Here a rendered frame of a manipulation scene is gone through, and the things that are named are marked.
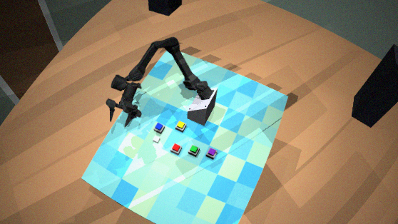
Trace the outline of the green button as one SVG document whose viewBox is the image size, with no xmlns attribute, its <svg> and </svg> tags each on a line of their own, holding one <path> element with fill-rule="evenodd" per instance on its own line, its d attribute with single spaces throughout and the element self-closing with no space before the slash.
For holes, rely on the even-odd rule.
<svg viewBox="0 0 398 224">
<path fill-rule="evenodd" d="M 191 146 L 190 146 L 190 148 L 189 148 L 189 150 L 188 150 L 188 154 L 190 154 L 190 155 L 196 157 L 199 150 L 200 150 L 199 147 L 197 147 L 197 146 L 191 144 Z"/>
</svg>

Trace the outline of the yellow button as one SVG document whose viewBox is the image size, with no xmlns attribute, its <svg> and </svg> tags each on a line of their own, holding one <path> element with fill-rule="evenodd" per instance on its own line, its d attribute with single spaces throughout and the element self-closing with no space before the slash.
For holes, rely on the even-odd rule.
<svg viewBox="0 0 398 224">
<path fill-rule="evenodd" d="M 181 133 L 183 133 L 183 131 L 185 130 L 187 124 L 182 122 L 182 121 L 178 121 L 178 123 L 175 126 L 175 130 L 180 131 Z"/>
</svg>

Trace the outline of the red button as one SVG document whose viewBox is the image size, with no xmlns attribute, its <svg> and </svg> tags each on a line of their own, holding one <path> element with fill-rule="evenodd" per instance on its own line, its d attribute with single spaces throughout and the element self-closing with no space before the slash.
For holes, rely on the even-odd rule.
<svg viewBox="0 0 398 224">
<path fill-rule="evenodd" d="M 182 149 L 182 146 L 178 145 L 177 143 L 174 143 L 172 148 L 171 148 L 171 150 L 170 150 L 170 152 L 179 155 L 180 152 L 181 152 L 181 149 Z"/>
</svg>

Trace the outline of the purple button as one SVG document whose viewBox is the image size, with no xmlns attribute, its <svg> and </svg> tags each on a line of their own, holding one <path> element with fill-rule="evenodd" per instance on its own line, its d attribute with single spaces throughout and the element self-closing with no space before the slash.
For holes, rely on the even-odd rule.
<svg viewBox="0 0 398 224">
<path fill-rule="evenodd" d="M 209 147 L 208 152 L 206 153 L 206 157 L 210 157 L 210 158 L 214 159 L 216 153 L 217 153 L 217 150 Z"/>
</svg>

